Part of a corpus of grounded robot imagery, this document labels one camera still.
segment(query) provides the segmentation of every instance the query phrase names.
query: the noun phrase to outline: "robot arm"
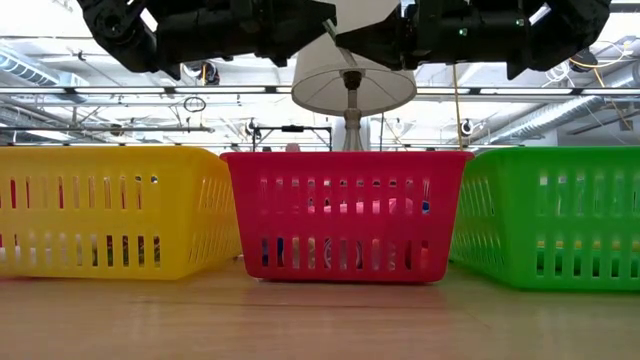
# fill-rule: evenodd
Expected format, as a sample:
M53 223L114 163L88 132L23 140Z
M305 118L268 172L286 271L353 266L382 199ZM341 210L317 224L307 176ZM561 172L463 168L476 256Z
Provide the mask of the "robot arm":
M507 62L509 79L546 71L597 40L611 0L415 0L338 46L393 70L421 63ZM548 4L539 21L530 17Z
M336 21L332 4L311 0L78 0L96 42L132 72L165 71L180 79L180 64L254 53L277 66L324 34ZM158 22L151 31L140 18Z

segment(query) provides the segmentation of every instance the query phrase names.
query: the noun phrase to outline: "white lamp shade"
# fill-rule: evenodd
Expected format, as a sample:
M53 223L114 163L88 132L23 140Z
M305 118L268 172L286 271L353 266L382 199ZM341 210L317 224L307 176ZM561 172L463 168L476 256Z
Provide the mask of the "white lamp shade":
M338 33L384 20L399 0L332 0L338 16ZM356 69L364 70L358 89L358 109L370 116L396 109L416 95L411 71L393 72L354 54ZM344 59L329 34L298 54L292 97L299 106L320 114L342 116L347 109L347 89L341 71L354 69Z

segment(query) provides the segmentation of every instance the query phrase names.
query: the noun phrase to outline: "ceiling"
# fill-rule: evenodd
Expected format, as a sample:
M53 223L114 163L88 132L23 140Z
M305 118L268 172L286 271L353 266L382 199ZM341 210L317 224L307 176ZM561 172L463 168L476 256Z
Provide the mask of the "ceiling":
M603 76L636 61L640 51L640 14L624 13L611 16L607 27L599 41L592 46L592 51L604 63L613 62L603 68ZM628 40L626 55L621 57L620 43ZM110 57L91 38L82 19L82 13L76 1L65 0L21 0L12 2L0 11L0 49L8 48L28 57L53 72L67 72L77 75L90 86L194 86L199 85L196 79L183 74L183 79L175 82L164 73L133 74L123 68ZM222 86L238 85L276 85L288 86L293 81L296 59L290 61L289 67L276 68L270 61L257 59L252 55L236 57L233 62L214 60L220 73ZM423 65L415 71L418 86L449 87L453 84L452 68L442 64ZM460 86L469 87L584 87L595 86L593 72L579 74L569 71L566 65L559 66L552 72L539 73L526 71L513 81L506 79L504 64L461 64L458 65ZM0 86L33 86L12 74L0 71ZM198 133L162 133L149 136L158 142L180 143L246 143L245 127L250 119L263 126L281 126L289 124L306 126L330 126L333 118L314 114L295 105L287 94L264 95L216 95L207 97L207 107L203 112L189 113L182 106L183 98L146 97L148 106L114 106L122 100L141 101L140 97L93 97L82 106L56 106L47 104L42 111L56 118L84 119L84 126L105 126L105 124L121 124L122 126L190 126L210 128L212 131ZM23 96L18 100L28 106L38 106L38 98ZM111 102L110 106L97 103ZM518 119L523 114L543 106L539 99L526 98L517 102L505 101L469 101L460 106L461 116L471 119L479 128L499 129ZM608 109L598 109L596 117L606 117ZM380 118L371 118L372 139L379 141ZM416 98L415 101L400 109L385 114L390 119L390 126L384 129L383 140L386 143L426 144L449 143L456 138L456 107L454 102L434 101L433 99ZM576 119L560 131L562 134L572 129L593 123L592 117ZM615 135L620 132L617 123L596 129L597 131L568 136L571 143L608 143L616 142ZM629 137L629 132L621 136ZM104 141L146 141L144 136L134 138L130 134L125 137L102 136ZM640 143L635 135L627 142ZM313 133L282 134L274 132L264 144L300 142L310 144L310 149L323 149L322 140Z

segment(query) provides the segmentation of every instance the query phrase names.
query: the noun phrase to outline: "green basket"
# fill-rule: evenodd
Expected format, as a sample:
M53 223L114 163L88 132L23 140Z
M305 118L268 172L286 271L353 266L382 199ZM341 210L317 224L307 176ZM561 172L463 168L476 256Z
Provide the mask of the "green basket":
M640 148L512 148L471 161L451 259L523 289L640 290Z

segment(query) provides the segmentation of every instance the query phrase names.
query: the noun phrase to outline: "red basket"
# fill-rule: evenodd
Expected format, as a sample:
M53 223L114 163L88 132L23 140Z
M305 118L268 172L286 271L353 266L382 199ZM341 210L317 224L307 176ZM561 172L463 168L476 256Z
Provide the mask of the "red basket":
M444 276L463 152L231 153L249 275L434 282Z

